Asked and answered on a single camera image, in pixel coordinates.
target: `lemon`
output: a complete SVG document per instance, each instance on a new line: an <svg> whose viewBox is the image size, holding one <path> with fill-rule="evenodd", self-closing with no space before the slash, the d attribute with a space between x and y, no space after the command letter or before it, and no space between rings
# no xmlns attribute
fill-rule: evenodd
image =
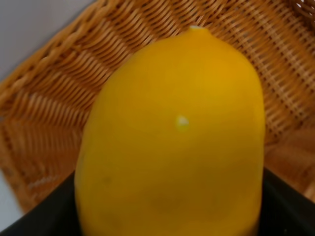
<svg viewBox="0 0 315 236"><path fill-rule="evenodd" d="M84 130L84 235L255 235L264 127L254 68L206 29L143 48L104 85Z"/></svg>

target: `woven basket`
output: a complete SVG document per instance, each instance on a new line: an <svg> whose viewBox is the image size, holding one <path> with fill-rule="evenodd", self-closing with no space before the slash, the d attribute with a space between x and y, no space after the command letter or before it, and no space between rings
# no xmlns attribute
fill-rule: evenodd
<svg viewBox="0 0 315 236"><path fill-rule="evenodd" d="M273 153L266 166L280 175L274 148L315 110L315 35L290 4L98 0L87 7L0 85L0 166L23 210L32 209L74 170L82 128L113 71L142 47L190 25L208 28L256 68L264 90L266 145ZM292 168L287 170L285 180L296 180ZM303 193L312 182L307 181L299 189Z"/></svg>
<svg viewBox="0 0 315 236"><path fill-rule="evenodd" d="M290 0L294 10L304 17L305 22L315 29L315 0Z"/></svg>

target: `white spot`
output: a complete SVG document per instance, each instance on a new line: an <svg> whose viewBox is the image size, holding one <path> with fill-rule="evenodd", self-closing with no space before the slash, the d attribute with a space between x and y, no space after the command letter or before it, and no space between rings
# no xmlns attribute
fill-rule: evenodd
<svg viewBox="0 0 315 236"><path fill-rule="evenodd" d="M189 120L185 116L178 116L179 125L189 125Z"/></svg>
<svg viewBox="0 0 315 236"><path fill-rule="evenodd" d="M191 29L202 29L202 27L200 27L200 26L189 26L189 28L191 28Z"/></svg>

